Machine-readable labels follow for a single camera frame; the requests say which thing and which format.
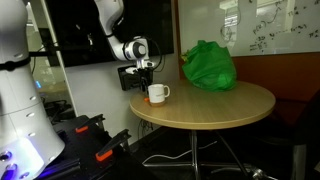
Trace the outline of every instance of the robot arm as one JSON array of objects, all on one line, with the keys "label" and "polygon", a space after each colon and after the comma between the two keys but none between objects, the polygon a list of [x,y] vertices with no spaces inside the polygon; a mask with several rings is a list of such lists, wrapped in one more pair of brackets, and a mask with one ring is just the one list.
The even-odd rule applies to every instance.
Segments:
[{"label": "robot arm", "polygon": [[149,59],[147,40],[143,37],[135,37],[132,41],[121,43],[112,32],[112,27],[121,18],[124,11],[122,0],[95,0],[98,7],[102,28],[108,38],[113,55],[118,60],[136,61],[137,68],[153,66]]}]

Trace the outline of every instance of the table leg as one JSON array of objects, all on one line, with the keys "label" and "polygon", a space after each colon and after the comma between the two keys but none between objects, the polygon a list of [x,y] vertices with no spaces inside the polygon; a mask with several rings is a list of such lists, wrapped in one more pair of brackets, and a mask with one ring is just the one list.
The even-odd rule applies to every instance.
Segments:
[{"label": "table leg", "polygon": [[198,163],[198,142],[197,142],[197,131],[191,131],[191,152],[192,152],[192,166],[194,169],[196,180],[201,180],[200,169]]}]

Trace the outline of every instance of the table top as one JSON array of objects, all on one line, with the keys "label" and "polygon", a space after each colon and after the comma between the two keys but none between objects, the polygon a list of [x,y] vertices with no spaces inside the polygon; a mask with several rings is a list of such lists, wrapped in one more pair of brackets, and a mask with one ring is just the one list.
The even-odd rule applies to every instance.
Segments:
[{"label": "table top", "polygon": [[151,107],[144,101],[146,94],[138,92],[130,99],[133,113],[162,126],[214,130],[259,121],[272,112],[276,101],[269,90],[242,81],[223,92],[206,91],[187,80],[166,85],[170,87],[170,96],[164,106]]}]

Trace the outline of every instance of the green plastic bag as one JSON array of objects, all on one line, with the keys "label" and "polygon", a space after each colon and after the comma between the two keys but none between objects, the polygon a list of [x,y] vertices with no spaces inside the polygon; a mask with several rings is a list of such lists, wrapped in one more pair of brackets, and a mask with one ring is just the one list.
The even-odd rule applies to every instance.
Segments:
[{"label": "green plastic bag", "polygon": [[221,48],[214,41],[199,40],[186,55],[182,69],[195,86],[209,91],[226,91],[236,85],[236,69],[226,47]]}]

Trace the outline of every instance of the mug handle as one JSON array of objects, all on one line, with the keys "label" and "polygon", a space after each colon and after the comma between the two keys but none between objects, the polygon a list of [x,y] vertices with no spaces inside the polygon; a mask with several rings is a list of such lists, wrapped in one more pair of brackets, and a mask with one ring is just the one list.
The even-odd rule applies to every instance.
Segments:
[{"label": "mug handle", "polygon": [[164,97],[169,97],[170,96],[170,88],[167,85],[164,85],[163,88],[167,88],[167,94]]}]

